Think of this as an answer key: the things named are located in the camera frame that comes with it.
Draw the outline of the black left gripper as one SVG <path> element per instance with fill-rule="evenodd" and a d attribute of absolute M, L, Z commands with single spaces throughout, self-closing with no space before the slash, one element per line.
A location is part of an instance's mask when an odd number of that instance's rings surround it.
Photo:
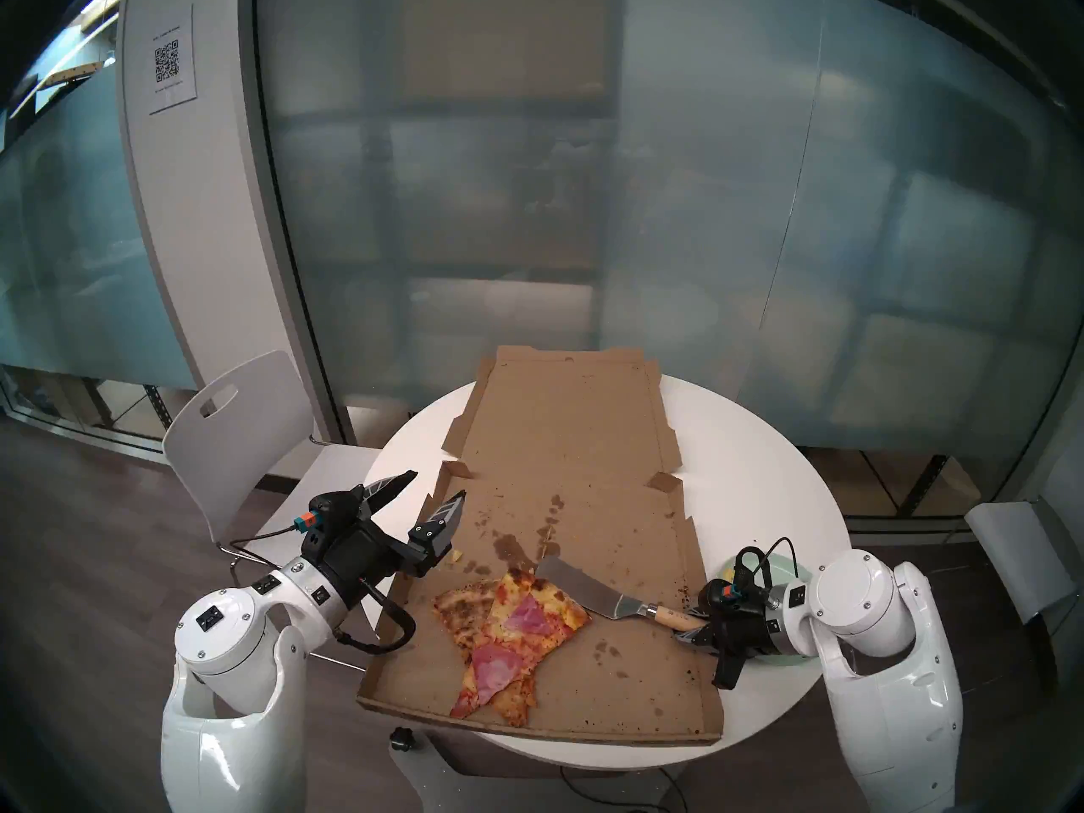
<path fill-rule="evenodd" d="M 406 470 L 360 483 L 360 519 L 370 519 L 412 483 L 418 472 Z M 375 522 L 324 522 L 324 577 L 346 608 L 354 608 L 367 588 L 409 567 L 412 577 L 429 573 L 450 553 L 461 522 L 466 491 L 459 490 L 411 530 L 408 540 L 384 534 Z"/>

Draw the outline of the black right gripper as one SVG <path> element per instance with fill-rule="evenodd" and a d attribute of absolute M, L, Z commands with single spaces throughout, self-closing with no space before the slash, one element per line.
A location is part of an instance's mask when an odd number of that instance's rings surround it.
<path fill-rule="evenodd" d="M 763 609 L 726 606 L 727 584 L 706 584 L 697 595 L 695 617 L 720 617 L 720 631 L 673 631 L 673 637 L 683 646 L 717 659 L 712 684 L 720 691 L 735 689 L 748 658 L 784 654 L 780 620 L 766 617 Z"/>

